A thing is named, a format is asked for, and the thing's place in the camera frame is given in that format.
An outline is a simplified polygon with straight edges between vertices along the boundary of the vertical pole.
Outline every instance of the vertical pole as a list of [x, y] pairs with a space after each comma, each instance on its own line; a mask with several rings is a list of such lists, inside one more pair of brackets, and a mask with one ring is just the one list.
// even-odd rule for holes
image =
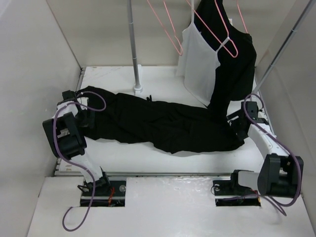
[[284, 53], [285, 49], [287, 48], [287, 46], [289, 45], [289, 43], [291, 42], [291, 40], [293, 39], [293, 37], [295, 36], [297, 30], [300, 28], [300, 26], [302, 25], [303, 21], [305, 20], [305, 18], [307, 17], [308, 13], [311, 11], [313, 5], [315, 4], [316, 0], [310, 0], [307, 4], [307, 6], [305, 7], [304, 11], [302, 12], [302, 14], [300, 15], [300, 17], [298, 18], [297, 22], [295, 23], [293, 29], [291, 30], [291, 32], [288, 34], [286, 40], [284, 41], [284, 43], [282, 44], [281, 48], [279, 49], [279, 51], [277, 52], [275, 58], [273, 59], [272, 63], [269, 65], [269, 67], [267, 68], [267, 70], [265, 71], [265, 73], [263, 74], [259, 84], [253, 89], [252, 93], [257, 93], [260, 89], [260, 87], [262, 86], [262, 84], [265, 82], [265, 80], [268, 78], [268, 75], [270, 74], [270, 72], [272, 71], [273, 67], [276, 65], [276, 63], [278, 62], [278, 60], [280, 59], [281, 55]]
[[135, 75], [134, 90], [140, 91], [140, 90], [142, 90], [142, 86], [139, 82], [139, 72], [138, 72], [138, 65], [137, 65], [134, 22], [133, 22], [133, 12], [132, 12], [131, 0], [127, 0], [127, 16], [128, 16], [130, 45], [131, 45], [131, 49], [132, 49], [133, 67], [134, 67], [134, 75]]

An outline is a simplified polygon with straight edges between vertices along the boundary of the black garment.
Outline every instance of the black garment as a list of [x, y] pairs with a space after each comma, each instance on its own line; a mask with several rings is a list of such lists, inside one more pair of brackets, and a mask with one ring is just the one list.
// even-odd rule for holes
[[[92, 86], [81, 91], [96, 92], [107, 102], [104, 111], [96, 112], [94, 128], [82, 128], [84, 135], [94, 140], [152, 142], [156, 148], [171, 153], [231, 151], [244, 144], [225, 119], [212, 118], [208, 109], [115, 95]], [[89, 106], [103, 106], [96, 95], [84, 96], [89, 97]]]
[[[233, 58], [224, 48], [221, 48], [218, 52], [221, 66], [216, 70], [215, 88], [208, 108], [212, 113], [224, 117], [227, 114], [230, 101], [243, 100], [251, 93], [257, 53], [252, 44], [252, 37], [249, 34], [238, 31], [229, 23], [224, 10], [223, 0], [216, 1], [228, 27], [230, 38], [238, 49], [237, 58]], [[197, 13], [223, 42], [227, 37], [227, 33], [214, 0], [202, 0], [197, 8]], [[195, 17], [194, 23], [205, 41], [214, 50], [218, 49], [220, 43], [198, 17]], [[228, 42], [225, 46], [235, 55], [236, 51], [231, 42]]]

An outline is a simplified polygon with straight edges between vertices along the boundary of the clothes hanger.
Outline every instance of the clothes hanger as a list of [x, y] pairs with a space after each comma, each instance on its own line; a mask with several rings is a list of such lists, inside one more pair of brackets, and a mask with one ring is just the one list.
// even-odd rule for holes
[[163, 25], [163, 23], [162, 23], [161, 20], [159, 19], [157, 13], [155, 12], [155, 10], [154, 10], [153, 6], [151, 5], [151, 3], [149, 2], [149, 0], [147, 0], [147, 2], [148, 2], [148, 4], [149, 4], [150, 8], [152, 9], [154, 15], [155, 15], [156, 18], [158, 19], [159, 23], [160, 23], [161, 26], [163, 27], [164, 31], [166, 32], [166, 34], [167, 34], [168, 38], [170, 39], [171, 43], [173, 44], [174, 48], [176, 49], [176, 51], [178, 52], [178, 54], [181, 56], [181, 55], [183, 54], [183, 48], [182, 48], [182, 45], [181, 45], [181, 43], [180, 43], [178, 37], [176, 36], [176, 30], [174, 29], [174, 26], [173, 26], [173, 23], [172, 23], [172, 19], [171, 19], [171, 16], [170, 16], [170, 14], [169, 14], [169, 11], [168, 11], [168, 8], [167, 8], [167, 5], [166, 5], [165, 1], [163, 1], [164, 8], [166, 9], [166, 12], [167, 12], [167, 14], [168, 14], [169, 21], [170, 21], [170, 24], [171, 24], [172, 29], [173, 29], [174, 37], [177, 39], [178, 44], [180, 45], [180, 50], [178, 50], [177, 46], [176, 46], [175, 43], [173, 42], [171, 36], [169, 35], [167, 29], [165, 28], [165, 26]]
[[[222, 16], [221, 11], [219, 10], [219, 7], [218, 7], [218, 5], [217, 5], [216, 0], [214, 0], [214, 1], [215, 1], [215, 5], [216, 5], [216, 8], [217, 8], [217, 11], [218, 11], [218, 13], [219, 13], [219, 15], [220, 15], [220, 17], [221, 17], [221, 19], [222, 19], [222, 22], [223, 22], [223, 24], [224, 24], [225, 30], [226, 30], [226, 32], [227, 32], [227, 38], [224, 40], [224, 42], [221, 42], [220, 39], [211, 31], [211, 29], [208, 27], [208, 25], [202, 20], [202, 18], [199, 16], [199, 14], [198, 14], [198, 13], [195, 11], [195, 9], [191, 6], [190, 2], [189, 2], [188, 0], [186, 0], [186, 1], [187, 1], [187, 3], [189, 4], [189, 6], [192, 8], [192, 10], [194, 11], [195, 15], [200, 19], [200, 21], [203, 23], [203, 25], [208, 29], [208, 31], [210, 31], [210, 33], [217, 39], [217, 41], [218, 41], [221, 45], [224, 44], [224, 45], [223, 45], [223, 48], [224, 48], [233, 58], [237, 58], [237, 57], [238, 57], [238, 49], [237, 49], [237, 47], [236, 47], [234, 41], [232, 41], [232, 39], [229, 38], [229, 31], [228, 31], [227, 25], [226, 25], [226, 23], [225, 23], [225, 21], [224, 21], [224, 18], [223, 18], [223, 16]], [[230, 41], [230, 42], [232, 43], [232, 45], [233, 45], [233, 47], [234, 47], [234, 49], [235, 49], [235, 51], [236, 51], [236, 54], [235, 54], [235, 55], [233, 55], [233, 54], [226, 48], [225, 44], [226, 44], [226, 42], [228, 42], [228, 41]]]
[[241, 13], [241, 10], [240, 10], [240, 7], [239, 7], [238, 0], [236, 0], [236, 3], [237, 3], [237, 8], [238, 8], [239, 15], [240, 15], [240, 17], [241, 17], [241, 20], [242, 20], [243, 26], [245, 27], [246, 33], [248, 34], [248, 30], [247, 30], [247, 27], [246, 27], [245, 21], [243, 20], [243, 16], [242, 16], [242, 13]]

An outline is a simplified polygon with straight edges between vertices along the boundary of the white tank top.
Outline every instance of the white tank top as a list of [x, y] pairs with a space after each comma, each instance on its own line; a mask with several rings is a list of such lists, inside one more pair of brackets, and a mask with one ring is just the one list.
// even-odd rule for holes
[[215, 86], [215, 71], [220, 66], [217, 52], [227, 42], [224, 41], [214, 51], [194, 24], [191, 10], [191, 24], [182, 32], [183, 54], [179, 56], [176, 76], [184, 77], [184, 86], [204, 105], [208, 106]]

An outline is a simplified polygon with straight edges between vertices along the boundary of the white floor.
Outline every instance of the white floor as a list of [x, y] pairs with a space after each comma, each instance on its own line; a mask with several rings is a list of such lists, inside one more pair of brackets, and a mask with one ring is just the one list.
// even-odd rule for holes
[[[183, 78], [175, 77], [175, 67], [142, 67], [142, 97], [204, 107], [184, 87]], [[111, 92], [133, 94], [132, 67], [88, 67], [81, 88], [95, 86]], [[228, 113], [240, 109], [240, 102], [230, 104]], [[87, 139], [86, 152], [109, 174], [169, 173], [169, 174], [224, 174], [234, 169], [260, 171], [263, 158], [251, 139], [232, 152], [169, 154], [151, 143], [121, 144], [113, 140]], [[76, 167], [64, 163], [56, 175], [78, 174]]]
[[[210, 177], [128, 178], [125, 207], [94, 207], [69, 233], [62, 218], [78, 206], [82, 177], [46, 178], [28, 237], [314, 237], [300, 197], [287, 217], [262, 207], [216, 207]], [[81, 222], [86, 207], [69, 212], [66, 226]]]

